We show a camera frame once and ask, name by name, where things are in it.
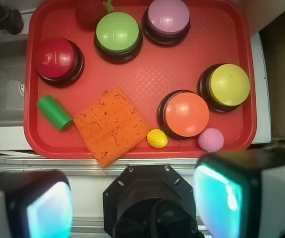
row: pink ball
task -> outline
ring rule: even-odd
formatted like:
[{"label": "pink ball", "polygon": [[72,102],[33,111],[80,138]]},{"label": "pink ball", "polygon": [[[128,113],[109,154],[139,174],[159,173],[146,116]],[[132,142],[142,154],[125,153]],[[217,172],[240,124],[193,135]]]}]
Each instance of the pink ball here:
[{"label": "pink ball", "polygon": [[224,145],[223,134],[215,128],[206,128],[198,136],[198,144],[207,152],[216,152],[220,150]]}]

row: sink drain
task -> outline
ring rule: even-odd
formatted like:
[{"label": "sink drain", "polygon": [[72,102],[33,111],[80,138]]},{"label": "sink drain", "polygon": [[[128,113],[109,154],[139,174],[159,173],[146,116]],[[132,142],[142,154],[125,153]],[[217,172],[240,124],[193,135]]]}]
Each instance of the sink drain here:
[{"label": "sink drain", "polygon": [[20,83],[18,92],[19,96],[24,99],[24,90],[25,90],[25,85],[24,85],[24,80]]}]

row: yellow button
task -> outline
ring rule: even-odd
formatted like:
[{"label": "yellow button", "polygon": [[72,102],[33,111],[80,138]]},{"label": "yellow button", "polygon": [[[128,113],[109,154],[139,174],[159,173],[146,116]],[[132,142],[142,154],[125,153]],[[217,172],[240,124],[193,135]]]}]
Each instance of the yellow button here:
[{"label": "yellow button", "polygon": [[209,78],[212,97],[224,106],[242,104],[250,92],[250,82],[245,71],[239,66],[226,63],[219,66]]}]

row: black faucet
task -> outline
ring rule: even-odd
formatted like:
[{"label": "black faucet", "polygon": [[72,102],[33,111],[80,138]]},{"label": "black faucet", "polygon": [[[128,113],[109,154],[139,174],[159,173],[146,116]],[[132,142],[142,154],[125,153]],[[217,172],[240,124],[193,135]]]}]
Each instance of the black faucet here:
[{"label": "black faucet", "polygon": [[10,10],[9,7],[0,4],[0,30],[7,30],[11,35],[17,35],[22,29],[21,13],[17,9]]}]

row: purple button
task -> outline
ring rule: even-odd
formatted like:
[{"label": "purple button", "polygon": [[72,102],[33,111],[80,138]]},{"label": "purple button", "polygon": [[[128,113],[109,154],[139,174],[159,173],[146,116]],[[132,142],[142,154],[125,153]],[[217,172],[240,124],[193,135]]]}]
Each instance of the purple button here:
[{"label": "purple button", "polygon": [[165,35],[181,32],[190,19],[188,8],[181,0],[154,0],[148,16],[154,30]]}]

